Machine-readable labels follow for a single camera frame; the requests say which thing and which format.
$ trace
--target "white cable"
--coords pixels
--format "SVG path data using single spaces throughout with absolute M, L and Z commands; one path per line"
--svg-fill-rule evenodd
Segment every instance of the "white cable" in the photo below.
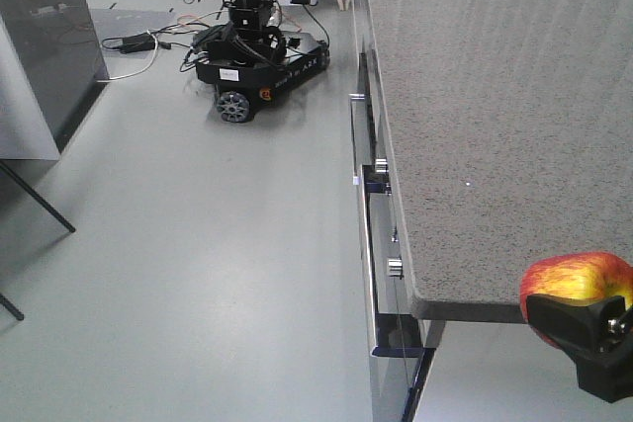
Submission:
M 110 79 L 99 80 L 99 81 L 97 81 L 98 83 L 109 83 L 111 81 L 116 81 L 118 79 L 125 79 L 125 78 L 130 78 L 132 76 L 137 76 L 138 74 L 141 74 L 141 73 L 144 73 L 145 71 L 147 71 L 149 69 L 149 67 L 152 64 L 154 64 L 154 60 L 158 56 L 158 38 L 151 31 L 147 31 L 146 33 L 149 34 L 154 40 L 154 51 L 153 51 L 153 53 L 151 55 L 151 59 L 149 60 L 149 63 L 145 66 L 145 68 L 140 69 L 139 71 L 135 71 L 134 73 L 128 73 L 128 74 L 124 74 L 122 76 L 115 76 L 114 78 L 110 78 Z

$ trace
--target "cabinet knob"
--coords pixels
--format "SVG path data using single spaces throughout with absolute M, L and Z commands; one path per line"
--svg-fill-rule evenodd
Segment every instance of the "cabinet knob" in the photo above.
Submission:
M 387 159 L 377 158 L 374 161 L 374 171 L 381 174 L 389 173 L 389 164 L 387 163 Z
M 390 257 L 387 259 L 387 275 L 389 277 L 402 278 L 405 276 L 403 260 L 400 257 Z

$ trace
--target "sticker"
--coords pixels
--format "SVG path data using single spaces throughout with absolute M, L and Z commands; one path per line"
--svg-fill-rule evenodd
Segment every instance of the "sticker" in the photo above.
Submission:
M 259 90 L 259 97 L 261 99 L 263 99 L 264 101 L 272 101 L 273 100 L 273 96 L 272 96 L 272 93 L 270 91 L 270 88 L 261 88 Z
M 220 68 L 220 79 L 224 81 L 239 81 L 239 71 Z

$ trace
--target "kitchen counter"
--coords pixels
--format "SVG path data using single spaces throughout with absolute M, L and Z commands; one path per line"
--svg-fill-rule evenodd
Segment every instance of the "kitchen counter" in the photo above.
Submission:
M 411 313 L 522 321 L 536 260 L 633 262 L 633 0 L 368 0 Z

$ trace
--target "cabinet door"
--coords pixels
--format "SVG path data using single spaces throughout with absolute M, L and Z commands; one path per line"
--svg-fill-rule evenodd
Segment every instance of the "cabinet door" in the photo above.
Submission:
M 0 16 L 48 128 L 63 146 L 86 113 L 83 100 L 95 78 L 106 76 L 86 0 L 0 0 Z

